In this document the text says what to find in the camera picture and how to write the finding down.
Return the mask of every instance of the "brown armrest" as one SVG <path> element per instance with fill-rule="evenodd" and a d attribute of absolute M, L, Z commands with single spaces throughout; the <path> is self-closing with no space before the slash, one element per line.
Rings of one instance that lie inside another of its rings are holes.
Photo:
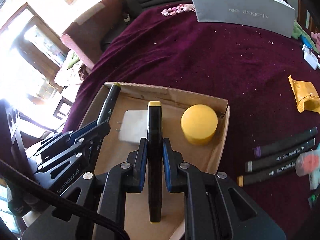
<path fill-rule="evenodd" d="M 62 33 L 61 41 L 92 69 L 102 51 L 103 36 L 122 18 L 124 0 L 102 0 L 80 15 Z"/>

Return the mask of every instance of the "purple fabric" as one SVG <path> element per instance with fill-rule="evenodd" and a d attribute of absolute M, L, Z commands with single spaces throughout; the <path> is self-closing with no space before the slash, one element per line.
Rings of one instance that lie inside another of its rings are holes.
<path fill-rule="evenodd" d="M 229 100 L 230 122 L 219 171 L 236 179 L 253 148 L 317 125 L 320 115 L 300 114 L 288 76 L 320 92 L 319 71 L 303 59 L 300 42 L 266 30 L 199 23 L 193 12 L 164 17 L 168 6 L 141 14 L 102 55 L 83 82 L 64 130 L 78 128 L 105 81 L 194 91 Z M 308 177 L 295 172 L 244 187 L 287 236 L 309 214 Z"/>

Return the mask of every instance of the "purple marker tip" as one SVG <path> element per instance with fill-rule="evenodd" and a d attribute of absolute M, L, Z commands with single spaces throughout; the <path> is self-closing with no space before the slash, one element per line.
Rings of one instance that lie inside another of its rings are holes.
<path fill-rule="evenodd" d="M 256 158 L 260 158 L 260 157 L 261 157 L 260 146 L 255 147 L 255 148 L 253 149 L 253 152 L 254 152 L 254 156 L 255 156 Z"/>

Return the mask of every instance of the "orange plastic package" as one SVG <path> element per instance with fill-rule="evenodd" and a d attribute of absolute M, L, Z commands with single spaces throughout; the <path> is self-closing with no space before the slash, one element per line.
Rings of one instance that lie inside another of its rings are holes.
<path fill-rule="evenodd" d="M 320 98 L 311 82 L 293 80 L 288 77 L 300 113 L 304 110 L 320 113 Z"/>

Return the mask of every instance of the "silver screw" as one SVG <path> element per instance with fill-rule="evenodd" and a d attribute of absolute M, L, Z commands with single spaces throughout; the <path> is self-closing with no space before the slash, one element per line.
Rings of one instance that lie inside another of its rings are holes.
<path fill-rule="evenodd" d="M 227 174 L 223 171 L 219 171 L 217 176 L 219 179 L 225 179 L 227 177 Z"/>
<path fill-rule="evenodd" d="M 86 172 L 82 175 L 84 179 L 91 179 L 93 177 L 93 174 L 91 172 Z"/>
<path fill-rule="evenodd" d="M 120 167 L 123 169 L 128 169 L 130 168 L 131 164 L 130 163 L 121 163 Z"/>
<path fill-rule="evenodd" d="M 180 163 L 179 167 L 182 169 L 187 169 L 190 167 L 190 164 L 189 163 Z"/>

